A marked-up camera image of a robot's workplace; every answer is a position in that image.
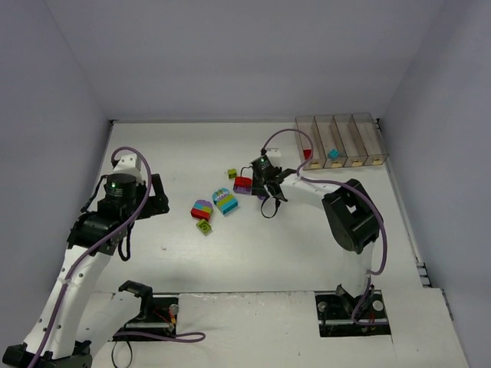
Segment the red lego brick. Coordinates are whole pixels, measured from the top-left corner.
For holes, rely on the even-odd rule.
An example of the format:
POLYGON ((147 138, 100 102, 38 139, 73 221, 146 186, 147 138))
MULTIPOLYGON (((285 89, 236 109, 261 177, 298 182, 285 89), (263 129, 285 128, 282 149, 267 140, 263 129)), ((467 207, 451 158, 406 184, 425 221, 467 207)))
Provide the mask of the red lego brick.
POLYGON ((252 180, 248 177, 237 176, 234 181, 234 186, 238 188, 251 188, 252 180))

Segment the purple lego brick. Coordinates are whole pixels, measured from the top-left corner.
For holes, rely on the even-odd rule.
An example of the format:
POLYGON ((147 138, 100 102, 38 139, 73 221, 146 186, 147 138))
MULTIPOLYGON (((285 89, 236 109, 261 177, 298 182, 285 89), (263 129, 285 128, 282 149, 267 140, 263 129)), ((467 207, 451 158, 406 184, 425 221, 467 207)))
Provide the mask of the purple lego brick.
POLYGON ((233 186, 233 191, 238 194, 250 195, 252 188, 250 186, 233 186))

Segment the small lime green lego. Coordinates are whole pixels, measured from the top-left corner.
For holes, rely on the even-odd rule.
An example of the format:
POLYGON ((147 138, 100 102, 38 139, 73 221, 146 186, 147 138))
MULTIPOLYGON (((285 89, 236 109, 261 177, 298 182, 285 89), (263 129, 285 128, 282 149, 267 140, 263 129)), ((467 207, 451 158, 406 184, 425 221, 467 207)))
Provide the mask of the small lime green lego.
POLYGON ((227 176, 230 180, 236 178, 237 177, 237 170, 236 169, 228 169, 227 170, 227 176))

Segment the teal square lego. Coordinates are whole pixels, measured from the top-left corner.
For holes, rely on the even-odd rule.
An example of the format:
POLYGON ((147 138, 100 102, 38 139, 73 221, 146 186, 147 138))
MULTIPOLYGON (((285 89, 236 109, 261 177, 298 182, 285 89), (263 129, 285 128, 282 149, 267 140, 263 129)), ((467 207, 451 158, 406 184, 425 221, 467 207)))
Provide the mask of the teal square lego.
POLYGON ((331 160, 336 160, 339 158, 339 156, 340 154, 336 149, 331 149, 327 154, 327 157, 331 160))

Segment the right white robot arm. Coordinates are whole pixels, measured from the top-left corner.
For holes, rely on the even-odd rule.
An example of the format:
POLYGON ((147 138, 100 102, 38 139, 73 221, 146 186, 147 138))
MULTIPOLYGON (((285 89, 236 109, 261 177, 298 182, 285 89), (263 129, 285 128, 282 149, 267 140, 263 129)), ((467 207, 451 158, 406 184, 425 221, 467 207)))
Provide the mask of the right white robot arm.
POLYGON ((299 202, 325 212, 332 236, 343 249, 338 291, 360 297, 371 275, 374 244, 385 235, 383 219, 360 181, 312 179, 274 166, 266 156, 251 162, 253 182, 279 204, 299 202))

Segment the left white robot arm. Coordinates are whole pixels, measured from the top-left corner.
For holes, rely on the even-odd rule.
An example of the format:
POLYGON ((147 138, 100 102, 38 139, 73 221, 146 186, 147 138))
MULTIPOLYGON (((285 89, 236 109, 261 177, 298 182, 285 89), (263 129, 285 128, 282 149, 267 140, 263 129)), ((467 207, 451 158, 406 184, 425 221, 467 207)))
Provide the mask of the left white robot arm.
POLYGON ((150 183, 132 173, 103 176, 105 196, 83 212, 68 236, 58 280, 41 316, 23 343, 7 347, 9 367, 89 367, 101 347, 128 321, 153 309, 152 287, 125 281, 86 326, 81 318, 97 279, 138 219, 169 211, 161 178, 150 183))

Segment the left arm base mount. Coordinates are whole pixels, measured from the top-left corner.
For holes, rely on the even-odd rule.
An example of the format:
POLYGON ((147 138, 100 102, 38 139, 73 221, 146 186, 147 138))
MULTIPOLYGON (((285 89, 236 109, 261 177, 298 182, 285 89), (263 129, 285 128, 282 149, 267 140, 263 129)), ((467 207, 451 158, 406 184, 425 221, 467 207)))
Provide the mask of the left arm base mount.
POLYGON ((158 342, 157 339, 142 334, 158 337, 175 337, 179 313, 179 297, 175 294, 158 294, 153 297, 153 306, 145 317, 135 317, 124 324, 118 332, 135 332, 139 335, 113 337, 112 342, 158 342))

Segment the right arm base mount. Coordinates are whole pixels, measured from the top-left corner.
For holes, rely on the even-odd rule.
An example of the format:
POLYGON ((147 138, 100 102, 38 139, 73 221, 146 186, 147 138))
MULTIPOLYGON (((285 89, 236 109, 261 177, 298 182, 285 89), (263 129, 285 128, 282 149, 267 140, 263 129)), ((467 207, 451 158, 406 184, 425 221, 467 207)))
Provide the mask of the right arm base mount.
POLYGON ((315 293, 320 337, 372 337, 391 335, 383 294, 372 289, 360 306, 355 299, 335 292, 315 293))

